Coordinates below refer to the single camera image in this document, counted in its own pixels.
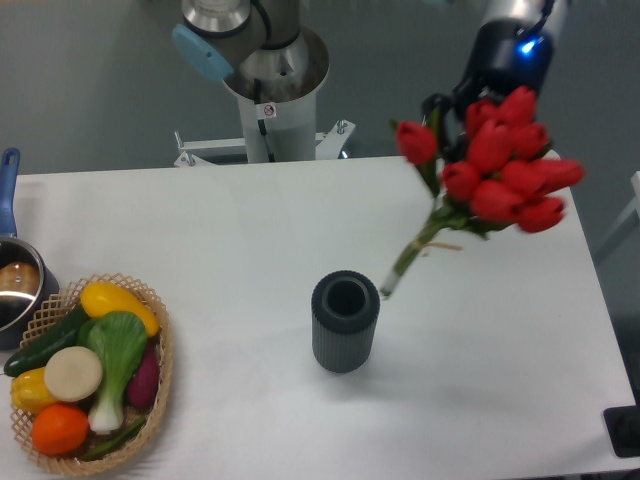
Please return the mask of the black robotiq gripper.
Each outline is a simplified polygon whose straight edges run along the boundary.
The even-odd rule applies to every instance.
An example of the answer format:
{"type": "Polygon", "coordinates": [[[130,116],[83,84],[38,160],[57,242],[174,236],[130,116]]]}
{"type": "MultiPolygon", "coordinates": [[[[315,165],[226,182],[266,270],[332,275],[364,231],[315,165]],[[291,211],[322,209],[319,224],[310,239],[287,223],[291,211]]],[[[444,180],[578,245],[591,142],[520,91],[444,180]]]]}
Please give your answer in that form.
{"type": "Polygon", "coordinates": [[[502,101],[519,87],[539,93],[553,54],[552,37],[520,20],[485,23],[453,94],[432,94],[421,105],[422,124],[433,132],[441,157],[462,158],[466,153],[468,139],[457,107],[483,98],[502,101]]]}

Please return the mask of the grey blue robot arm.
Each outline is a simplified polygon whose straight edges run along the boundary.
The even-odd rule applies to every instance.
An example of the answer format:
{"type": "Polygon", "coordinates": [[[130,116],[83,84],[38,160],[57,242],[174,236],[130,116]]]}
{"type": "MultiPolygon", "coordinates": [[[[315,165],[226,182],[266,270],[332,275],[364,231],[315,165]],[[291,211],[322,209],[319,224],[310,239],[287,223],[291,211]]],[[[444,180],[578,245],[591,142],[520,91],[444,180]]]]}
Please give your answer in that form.
{"type": "MultiPolygon", "coordinates": [[[[423,101],[422,116],[502,100],[520,86],[539,92],[570,9],[568,1],[491,1],[460,82],[423,101]]],[[[251,163],[336,159],[354,124],[316,130],[316,95],[330,57],[302,26],[297,1],[184,1],[172,32],[182,58],[235,96],[251,163]]]]}

